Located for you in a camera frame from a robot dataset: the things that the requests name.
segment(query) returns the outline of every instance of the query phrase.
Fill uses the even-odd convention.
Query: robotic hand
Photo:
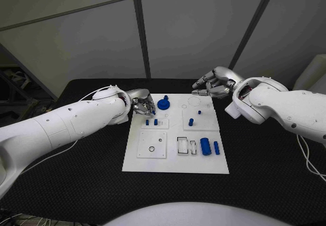
[[[272,78],[243,79],[228,68],[217,67],[194,84],[205,90],[192,94],[224,98],[233,92],[225,108],[237,119],[241,115],[256,124],[276,118],[285,129],[326,144],[326,95],[306,90],[289,91]]]
[[[0,198],[26,166],[44,154],[107,125],[127,122],[132,106],[136,113],[153,116],[156,108],[148,89],[125,92],[117,86],[104,88],[93,92],[93,100],[83,101],[83,98],[77,103],[0,128]]]

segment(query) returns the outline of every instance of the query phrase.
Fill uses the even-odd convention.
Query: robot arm
[[[0,198],[26,166],[104,126],[129,121],[132,106],[136,113],[153,116],[155,103],[149,90],[125,92],[117,86],[110,86],[94,94],[93,100],[73,103],[0,128]]]
[[[221,86],[194,90],[194,95],[224,98],[233,92],[233,103],[225,108],[237,119],[241,115],[256,124],[276,118],[285,129],[326,144],[326,95],[311,91],[289,91],[272,78],[241,76],[228,68],[217,67],[194,84],[218,79]]]

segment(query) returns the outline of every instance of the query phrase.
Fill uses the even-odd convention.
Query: white platform
[[[171,101],[171,108],[168,110],[158,109],[153,118],[136,113],[133,114],[123,171],[228,174],[218,119],[211,97],[195,97],[191,94],[152,94],[156,104],[158,101],[163,99],[165,95],[169,96]],[[195,119],[195,123],[191,128],[185,125],[185,130],[184,121],[189,121],[188,117]],[[145,125],[148,119],[150,119],[150,121],[153,121],[153,119],[159,119],[159,121],[169,119],[168,129],[163,129],[161,126],[161,128],[158,127],[156,129],[146,129]],[[166,156],[162,156],[163,158],[150,157],[156,151],[148,151],[150,146],[153,146],[150,140],[153,139],[153,142],[158,142],[159,137],[153,135],[155,138],[149,138],[145,142],[143,138],[140,139],[142,132],[166,132]],[[178,137],[188,138],[188,155],[178,155]],[[202,155],[201,149],[201,138],[204,137],[210,139],[212,150],[212,154],[207,156]],[[191,141],[197,142],[197,155],[191,153]],[[215,154],[214,141],[220,143],[220,155]],[[149,156],[146,156],[146,158],[137,158],[139,146],[148,151]]]

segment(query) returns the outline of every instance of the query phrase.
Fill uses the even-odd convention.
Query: black mat
[[[194,80],[74,80],[58,107],[110,84],[123,90],[191,93]],[[296,225],[326,220],[326,182],[306,169],[296,135],[275,119],[262,125],[244,117],[234,120],[224,111],[230,102],[231,99],[214,100],[230,175],[122,172],[129,121],[107,126],[21,176],[0,206],[19,213],[91,224],[104,224],[149,205],[185,201],[241,207]],[[326,172],[325,147],[308,142],[312,162]]]

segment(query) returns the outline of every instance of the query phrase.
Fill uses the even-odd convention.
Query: white board
[[[158,109],[153,118],[136,113],[133,114],[123,171],[228,174],[230,170],[223,147],[217,114],[205,114],[207,117],[204,119],[217,125],[217,128],[214,128],[215,130],[195,130],[197,124],[194,124],[194,129],[191,131],[184,129],[184,111],[188,109],[189,112],[194,112],[194,117],[197,116],[195,113],[198,114],[198,110],[201,110],[202,113],[211,113],[214,110],[211,97],[195,97],[191,94],[152,94],[156,105],[165,95],[169,96],[171,101],[171,107],[168,110]],[[145,129],[148,119],[169,119],[169,128]],[[166,132],[165,158],[137,158],[142,132]],[[191,141],[197,142],[198,154],[194,155],[189,152],[188,155],[178,155],[178,137],[187,137],[189,150]],[[212,151],[212,154],[207,156],[202,155],[201,149],[201,139],[204,137],[210,139]],[[215,154],[214,141],[220,144],[220,155]]]

